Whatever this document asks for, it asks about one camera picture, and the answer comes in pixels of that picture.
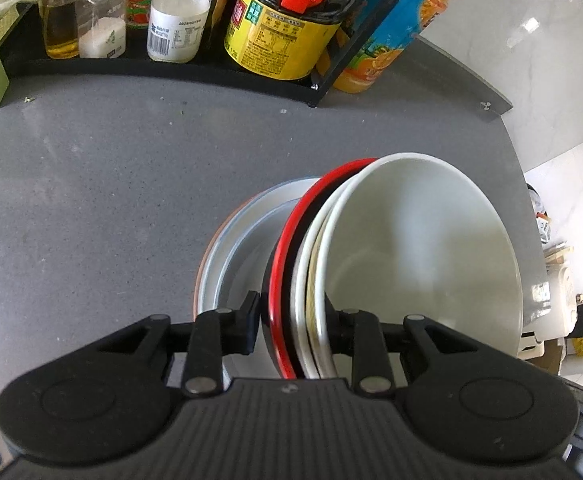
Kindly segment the large white bowl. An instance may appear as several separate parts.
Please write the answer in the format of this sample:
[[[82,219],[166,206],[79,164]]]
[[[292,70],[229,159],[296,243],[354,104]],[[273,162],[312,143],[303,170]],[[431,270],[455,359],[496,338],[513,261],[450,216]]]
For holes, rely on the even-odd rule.
[[[505,226],[466,174],[424,154],[375,160],[351,178],[319,237],[312,348],[338,374],[325,298],[385,323],[421,314],[515,356],[523,286]]]

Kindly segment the round tin with packets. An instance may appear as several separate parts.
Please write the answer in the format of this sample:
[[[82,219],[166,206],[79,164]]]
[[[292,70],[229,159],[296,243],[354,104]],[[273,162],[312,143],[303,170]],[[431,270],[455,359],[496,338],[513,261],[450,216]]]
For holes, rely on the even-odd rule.
[[[551,218],[549,218],[546,206],[537,190],[530,184],[527,184],[527,189],[531,199],[535,221],[537,222],[541,243],[543,245],[549,244],[549,241],[551,240]]]

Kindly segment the glass salt shaker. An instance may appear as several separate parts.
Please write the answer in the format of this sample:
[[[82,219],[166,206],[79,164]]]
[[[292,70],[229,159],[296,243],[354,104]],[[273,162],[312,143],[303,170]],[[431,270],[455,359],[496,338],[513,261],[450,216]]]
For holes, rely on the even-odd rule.
[[[128,0],[76,0],[80,58],[119,58],[126,49]]]

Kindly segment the white plate Sweet print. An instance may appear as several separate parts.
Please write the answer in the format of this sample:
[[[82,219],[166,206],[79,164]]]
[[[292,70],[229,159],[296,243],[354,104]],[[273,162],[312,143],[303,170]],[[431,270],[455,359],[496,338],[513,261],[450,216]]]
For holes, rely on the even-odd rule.
[[[317,180],[279,183],[247,200],[218,228],[198,269],[194,313],[239,309],[262,289],[265,268],[293,206]]]

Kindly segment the black metal spice rack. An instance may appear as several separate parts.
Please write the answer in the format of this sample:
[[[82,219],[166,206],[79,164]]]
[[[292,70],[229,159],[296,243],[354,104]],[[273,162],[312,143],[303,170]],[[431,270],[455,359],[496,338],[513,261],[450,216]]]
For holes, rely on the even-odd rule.
[[[81,74],[154,77],[266,93],[316,107],[331,90],[353,55],[369,39],[373,29],[386,18],[398,1],[380,0],[376,10],[366,18],[347,44],[339,47],[335,40],[331,41],[328,46],[331,50],[331,66],[325,74],[314,70],[297,81],[280,81],[250,73],[232,61],[222,46],[213,47],[208,53],[200,52],[185,64],[153,61],[138,38],[128,40],[128,49],[120,58],[53,60],[45,52],[41,20],[34,4],[23,12],[0,43],[0,60],[10,78]]]

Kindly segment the red black bowl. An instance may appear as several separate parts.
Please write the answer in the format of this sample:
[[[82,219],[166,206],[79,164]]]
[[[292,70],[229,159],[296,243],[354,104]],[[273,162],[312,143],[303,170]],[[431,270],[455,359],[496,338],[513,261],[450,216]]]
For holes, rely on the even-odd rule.
[[[290,324],[291,279],[303,237],[338,186],[375,160],[375,157],[351,160],[312,184],[293,206],[270,254],[262,282],[261,318],[267,350],[284,379],[305,379],[293,345]]]

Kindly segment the soy sauce bottle yellow label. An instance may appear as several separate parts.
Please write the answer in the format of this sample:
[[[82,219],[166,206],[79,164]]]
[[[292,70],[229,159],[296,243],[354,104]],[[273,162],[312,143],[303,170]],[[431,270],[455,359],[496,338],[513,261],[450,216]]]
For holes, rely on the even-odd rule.
[[[224,38],[234,63],[281,81],[312,72],[355,0],[236,0]]]

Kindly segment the orange juice bottle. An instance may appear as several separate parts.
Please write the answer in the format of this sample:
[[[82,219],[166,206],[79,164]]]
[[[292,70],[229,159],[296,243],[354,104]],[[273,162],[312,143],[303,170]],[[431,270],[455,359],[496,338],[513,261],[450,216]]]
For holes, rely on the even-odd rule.
[[[354,54],[334,82],[347,93],[361,93],[375,84],[382,73],[411,44],[417,35],[440,13],[449,0],[399,0]],[[380,0],[357,0],[337,30],[335,40],[344,46],[371,15]]]

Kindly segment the cream rice cooker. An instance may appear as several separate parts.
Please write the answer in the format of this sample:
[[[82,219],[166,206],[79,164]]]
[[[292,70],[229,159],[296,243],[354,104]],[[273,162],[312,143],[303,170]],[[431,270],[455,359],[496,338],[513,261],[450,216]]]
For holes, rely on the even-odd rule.
[[[523,326],[517,354],[522,360],[541,358],[551,341],[563,339],[576,325],[576,293],[569,273],[572,253],[566,242],[545,251],[547,281],[532,289],[533,298],[542,300],[542,312]]]

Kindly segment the oil dispenser bottle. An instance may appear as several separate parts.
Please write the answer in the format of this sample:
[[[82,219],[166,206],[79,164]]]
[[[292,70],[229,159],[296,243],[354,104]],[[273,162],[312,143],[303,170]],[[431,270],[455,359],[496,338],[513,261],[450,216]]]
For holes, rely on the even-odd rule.
[[[55,60],[78,56],[76,0],[37,0],[46,54]]]

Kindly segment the small white bowl yellow print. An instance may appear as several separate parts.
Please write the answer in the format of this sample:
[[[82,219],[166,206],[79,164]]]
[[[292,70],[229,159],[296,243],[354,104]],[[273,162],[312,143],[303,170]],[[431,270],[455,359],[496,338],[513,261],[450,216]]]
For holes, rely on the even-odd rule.
[[[351,178],[347,179],[339,188],[329,195],[319,209],[319,212],[310,221],[310,225],[303,235],[297,253],[290,288],[290,323],[293,348],[295,348],[300,362],[302,373],[308,379],[321,377],[316,357],[312,348],[312,325],[315,323],[314,288],[315,258],[317,246],[320,245],[321,229],[331,213],[334,204],[340,195],[345,192]]]

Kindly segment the white label glass jar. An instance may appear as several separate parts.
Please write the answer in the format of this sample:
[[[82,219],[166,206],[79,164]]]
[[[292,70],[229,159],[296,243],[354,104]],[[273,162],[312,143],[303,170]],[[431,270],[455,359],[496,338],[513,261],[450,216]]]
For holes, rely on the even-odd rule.
[[[147,54],[157,62],[187,63],[197,54],[212,0],[151,0]]]

